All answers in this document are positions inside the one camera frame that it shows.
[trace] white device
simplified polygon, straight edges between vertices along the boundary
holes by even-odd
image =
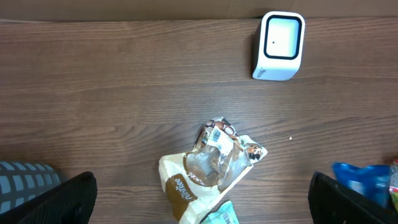
[[[305,22],[294,12],[268,12],[253,43],[253,78],[283,81],[301,64]]]

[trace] plastic food package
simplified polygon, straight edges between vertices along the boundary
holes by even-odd
[[[391,166],[390,195],[398,212],[398,159]]]
[[[231,201],[226,201],[216,212],[210,213],[201,224],[239,224]]]
[[[207,121],[190,152],[159,161],[163,191],[179,223],[199,223],[267,150],[224,118]]]
[[[373,165],[364,168],[336,162],[333,172],[338,182],[349,189],[386,207],[389,200],[389,166]]]

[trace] teal package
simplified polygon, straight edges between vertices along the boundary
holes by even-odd
[[[216,211],[210,213],[201,224],[239,224],[231,201],[226,201]]]

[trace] blue plastic package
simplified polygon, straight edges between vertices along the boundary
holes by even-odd
[[[389,200],[389,166],[364,168],[336,162],[332,166],[338,182],[386,207]]]
[[[210,213],[201,224],[239,224],[231,201],[225,202],[217,211]]]

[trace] black object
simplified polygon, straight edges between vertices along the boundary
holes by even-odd
[[[315,172],[308,193],[314,224],[397,224],[395,211],[382,208],[325,174]]]
[[[0,215],[0,223],[86,224],[93,212],[97,184],[84,172],[65,183]]]

